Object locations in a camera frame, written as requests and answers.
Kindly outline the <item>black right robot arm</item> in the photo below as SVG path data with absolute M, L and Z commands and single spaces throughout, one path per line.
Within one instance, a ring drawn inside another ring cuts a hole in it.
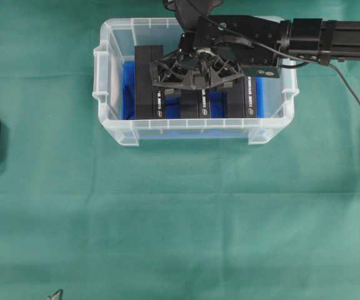
M 163 89 L 229 89 L 241 78 L 278 78 L 290 67 L 360 61 L 360 22 L 270 21 L 215 15 L 219 1 L 165 1 L 182 27 L 178 48 L 150 63 L 152 84 Z

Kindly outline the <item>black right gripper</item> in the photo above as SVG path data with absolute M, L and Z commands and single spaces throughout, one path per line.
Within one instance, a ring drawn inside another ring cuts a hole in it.
M 194 37 L 191 32 L 181 34 L 177 50 L 150 63 L 152 85 L 166 89 L 165 95 L 174 94 L 174 89 L 231 89 L 233 82 L 243 77 L 235 61 L 223 59 L 209 48 L 196 49 Z

